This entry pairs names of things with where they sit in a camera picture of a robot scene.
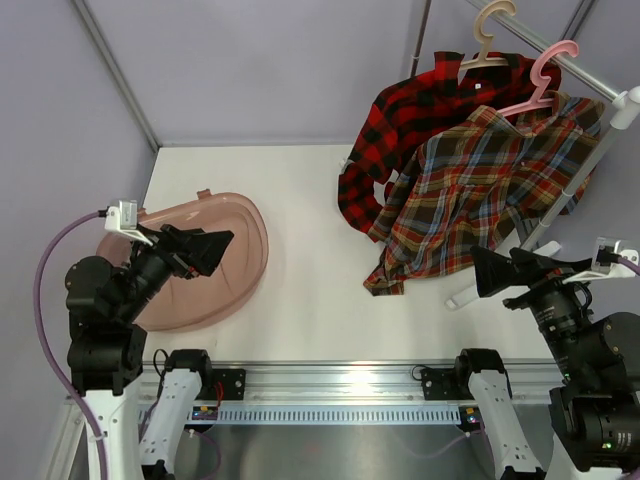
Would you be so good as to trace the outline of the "brown multicolour plaid shirt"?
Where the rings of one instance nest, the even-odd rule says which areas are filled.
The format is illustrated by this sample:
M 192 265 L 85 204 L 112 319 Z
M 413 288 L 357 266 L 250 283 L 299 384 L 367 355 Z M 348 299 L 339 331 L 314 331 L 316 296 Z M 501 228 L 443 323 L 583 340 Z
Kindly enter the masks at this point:
M 383 243 L 364 282 L 401 295 L 414 278 L 472 266 L 524 219 L 544 215 L 599 141 L 603 102 L 551 91 L 550 105 L 512 119 L 486 105 L 420 145 L 368 235 Z

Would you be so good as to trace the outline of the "red black plaid shirt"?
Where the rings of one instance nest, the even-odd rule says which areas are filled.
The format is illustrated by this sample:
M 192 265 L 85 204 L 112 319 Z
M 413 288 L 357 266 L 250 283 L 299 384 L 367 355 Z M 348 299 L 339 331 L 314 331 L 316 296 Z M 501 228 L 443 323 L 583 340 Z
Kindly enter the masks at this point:
M 459 78 L 464 55 L 437 52 L 433 70 L 378 94 L 338 178 L 337 205 L 350 227 L 368 232 L 382 209 L 374 187 L 402 172 L 419 145 L 481 105 L 501 109 L 529 99 L 534 61 L 516 53 L 490 56 L 506 64 L 468 70 Z

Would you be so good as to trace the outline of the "pink plastic hanger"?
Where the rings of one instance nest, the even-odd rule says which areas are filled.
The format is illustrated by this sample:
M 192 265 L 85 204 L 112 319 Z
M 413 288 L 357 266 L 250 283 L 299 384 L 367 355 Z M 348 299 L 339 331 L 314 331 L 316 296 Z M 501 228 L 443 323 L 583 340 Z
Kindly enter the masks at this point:
M 556 42 L 544 50 L 535 60 L 531 68 L 530 81 L 535 86 L 531 97 L 525 102 L 501 109 L 499 110 L 499 113 L 504 117 L 509 117 L 541 108 L 548 108 L 553 101 L 551 99 L 544 98 L 543 95 L 547 90 L 551 77 L 543 74 L 543 67 L 549 60 L 557 55 L 568 54 L 570 57 L 575 58 L 579 55 L 579 52 L 579 46 L 573 40 L 562 40 Z

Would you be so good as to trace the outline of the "beige plastic hanger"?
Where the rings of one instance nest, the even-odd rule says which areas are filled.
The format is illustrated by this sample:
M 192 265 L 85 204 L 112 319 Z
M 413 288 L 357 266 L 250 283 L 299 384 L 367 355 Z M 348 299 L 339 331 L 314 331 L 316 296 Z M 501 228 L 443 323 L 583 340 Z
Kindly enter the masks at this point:
M 494 36 L 484 31 L 484 25 L 489 17 L 496 12 L 504 12 L 509 16 L 514 16 L 517 12 L 516 5 L 511 0 L 494 0 L 490 1 L 485 7 L 483 7 L 473 25 L 473 35 L 476 41 L 481 44 L 481 49 L 478 55 L 471 59 L 465 60 L 460 64 L 460 71 L 467 71 L 477 68 L 492 68 L 507 66 L 508 61 L 502 57 L 491 57 L 491 47 L 493 44 Z

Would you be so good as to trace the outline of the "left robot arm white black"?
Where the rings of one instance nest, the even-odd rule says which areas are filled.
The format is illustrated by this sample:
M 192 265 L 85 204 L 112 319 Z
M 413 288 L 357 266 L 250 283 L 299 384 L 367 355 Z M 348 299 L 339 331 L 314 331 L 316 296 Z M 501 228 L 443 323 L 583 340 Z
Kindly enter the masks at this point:
M 147 333 L 136 323 L 171 277 L 211 276 L 234 235 L 165 224 L 136 241 L 125 267 L 86 257 L 68 271 L 66 307 L 72 393 L 92 432 L 93 479 L 172 479 L 187 416 L 196 399 L 221 390 L 204 350 L 175 350 L 146 429 L 137 424 Z

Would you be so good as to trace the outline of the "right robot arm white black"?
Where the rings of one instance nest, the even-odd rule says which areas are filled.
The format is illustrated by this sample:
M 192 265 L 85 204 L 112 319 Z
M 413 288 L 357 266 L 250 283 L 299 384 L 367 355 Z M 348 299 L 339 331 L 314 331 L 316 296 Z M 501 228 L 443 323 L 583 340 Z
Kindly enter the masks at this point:
M 471 256 L 480 297 L 526 287 L 503 304 L 531 311 L 562 376 L 549 392 L 554 452 L 544 468 L 529 451 L 499 354 L 464 349 L 456 358 L 453 385 L 478 404 L 495 478 L 580 479 L 593 469 L 611 479 L 638 478 L 638 316 L 592 321 L 590 260 L 562 262 L 520 248 L 502 256 L 479 246 Z

